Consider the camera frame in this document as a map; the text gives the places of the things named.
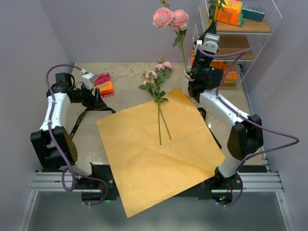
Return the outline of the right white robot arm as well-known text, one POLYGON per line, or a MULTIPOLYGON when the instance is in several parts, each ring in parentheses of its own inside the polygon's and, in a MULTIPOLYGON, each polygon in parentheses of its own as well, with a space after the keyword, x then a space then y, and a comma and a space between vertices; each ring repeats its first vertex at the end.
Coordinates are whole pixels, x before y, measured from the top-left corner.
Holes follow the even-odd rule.
POLYGON ((213 177, 206 182, 214 189, 226 189, 231 184, 238 167, 245 158, 255 153, 264 144, 262 124, 258 115, 249 115, 224 98, 217 90, 223 79, 223 71, 211 67, 213 55, 218 51, 219 35, 213 21, 196 42, 198 51, 188 71, 189 96, 202 107, 207 107, 220 116, 228 126, 229 139, 224 161, 215 169, 213 177))

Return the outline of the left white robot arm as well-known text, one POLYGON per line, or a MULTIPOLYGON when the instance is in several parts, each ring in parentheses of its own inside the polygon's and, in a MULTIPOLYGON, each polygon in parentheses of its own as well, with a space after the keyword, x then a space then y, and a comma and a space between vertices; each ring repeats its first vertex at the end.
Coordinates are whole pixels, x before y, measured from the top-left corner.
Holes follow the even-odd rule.
POLYGON ((78 88, 72 74, 56 74, 56 82, 46 93, 48 108, 43 124, 38 131, 30 135, 31 143, 44 170, 73 170, 75 176, 84 175, 82 182, 89 189, 99 185, 100 177, 95 173, 94 164, 78 156, 73 137, 86 112, 113 111, 102 100, 100 90, 94 87, 97 79, 95 73, 86 72, 78 88), (83 105, 85 110, 77 118, 72 131, 67 132, 66 115, 72 103, 83 105))

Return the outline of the artificial rose bouquet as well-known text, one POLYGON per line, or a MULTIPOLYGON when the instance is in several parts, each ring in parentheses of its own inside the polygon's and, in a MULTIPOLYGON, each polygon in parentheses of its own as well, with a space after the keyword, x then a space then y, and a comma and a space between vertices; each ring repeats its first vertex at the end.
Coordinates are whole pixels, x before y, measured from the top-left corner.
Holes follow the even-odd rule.
MULTIPOLYGON (((153 15, 153 25, 158 29, 170 27, 176 33, 173 46, 179 47, 183 60, 185 61, 184 40, 186 38, 189 15, 184 10, 172 11, 167 0, 162 0, 160 2, 163 4, 163 7, 155 11, 153 15)), ((158 108, 158 122, 160 122, 160 119, 163 120, 169 138, 171 138, 171 134, 161 108, 161 104, 167 102, 168 99, 166 93, 161 89, 161 84, 170 78, 171 70, 172 65, 160 59, 154 71, 144 71, 142 73, 144 82, 139 86, 139 89, 149 92, 154 98, 154 102, 158 108)), ((223 71, 221 69, 209 66, 204 71, 200 72, 198 79, 189 81, 189 96, 198 102, 199 96, 204 90, 212 90, 220 86, 222 77, 223 71)))

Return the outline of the orange paper flower wrap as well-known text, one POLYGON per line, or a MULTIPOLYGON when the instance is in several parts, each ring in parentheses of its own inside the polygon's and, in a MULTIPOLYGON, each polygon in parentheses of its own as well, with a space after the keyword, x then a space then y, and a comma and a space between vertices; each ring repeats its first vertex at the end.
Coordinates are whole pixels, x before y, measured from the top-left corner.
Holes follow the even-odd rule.
POLYGON ((179 90, 97 121, 127 217, 212 177, 223 162, 196 106, 179 90))

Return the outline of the black ribbon with gold text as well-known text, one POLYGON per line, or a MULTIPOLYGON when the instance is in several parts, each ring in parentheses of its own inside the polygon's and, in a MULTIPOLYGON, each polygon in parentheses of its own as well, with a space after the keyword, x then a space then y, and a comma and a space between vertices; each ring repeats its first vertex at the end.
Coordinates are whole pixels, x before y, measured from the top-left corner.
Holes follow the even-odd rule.
MULTIPOLYGON (((203 120, 205 121, 205 119, 206 119, 206 110, 205 110, 204 108, 202 108, 202 107, 198 107, 197 109, 198 109, 199 113, 201 114, 203 120)), ((70 138, 73 138, 73 137, 74 137, 75 133, 77 132, 77 130, 78 130, 80 124, 81 124, 82 119, 84 118, 86 112, 88 112, 88 111, 90 111, 90 109, 85 109, 85 110, 78 116, 78 118, 77 118, 77 120, 76 120, 76 123, 75 123, 75 125, 73 126, 73 128, 72 128, 72 130, 71 130, 71 132, 70 132, 70 134, 69 134, 70 138)), ((116 111, 115 111, 114 109, 110 108, 110 107, 104 107, 104 108, 102 108, 102 109, 98 109, 97 111, 109 111, 109 112, 111 112, 112 114, 115 114, 115 113, 116 113, 116 111)), ((213 138, 214 138, 216 144, 218 145, 218 147, 221 149, 221 148, 222 148, 222 145, 219 143, 219 141, 217 140, 217 138, 215 137, 215 135, 213 134, 213 132, 210 131, 210 133, 212 134, 212 136, 213 136, 213 138)))

